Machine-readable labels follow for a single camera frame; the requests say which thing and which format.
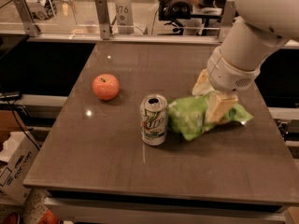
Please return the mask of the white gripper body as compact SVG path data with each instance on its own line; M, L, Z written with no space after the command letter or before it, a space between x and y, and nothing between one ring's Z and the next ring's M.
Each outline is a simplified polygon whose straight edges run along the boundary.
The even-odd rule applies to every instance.
M259 69L243 71L233 67L216 47L208 59L206 70L212 87L217 91L244 91L260 74Z

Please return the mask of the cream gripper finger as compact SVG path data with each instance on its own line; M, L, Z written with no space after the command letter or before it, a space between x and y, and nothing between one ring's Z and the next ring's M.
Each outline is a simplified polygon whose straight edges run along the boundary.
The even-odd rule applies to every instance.
M211 93L207 100L206 122L219 122L237 102L238 98L235 93L220 91Z
M193 88L192 88L192 95L198 96L198 95L206 95L210 92L214 91L214 88L212 87L210 81L207 69L203 69L197 78L197 81L195 82Z

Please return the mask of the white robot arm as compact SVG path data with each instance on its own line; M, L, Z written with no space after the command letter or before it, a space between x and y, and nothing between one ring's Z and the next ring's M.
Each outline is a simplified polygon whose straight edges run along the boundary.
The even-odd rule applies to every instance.
M299 0L235 0L238 17L210 56L192 93L210 95L205 121L218 122L237 103L271 54L299 38Z

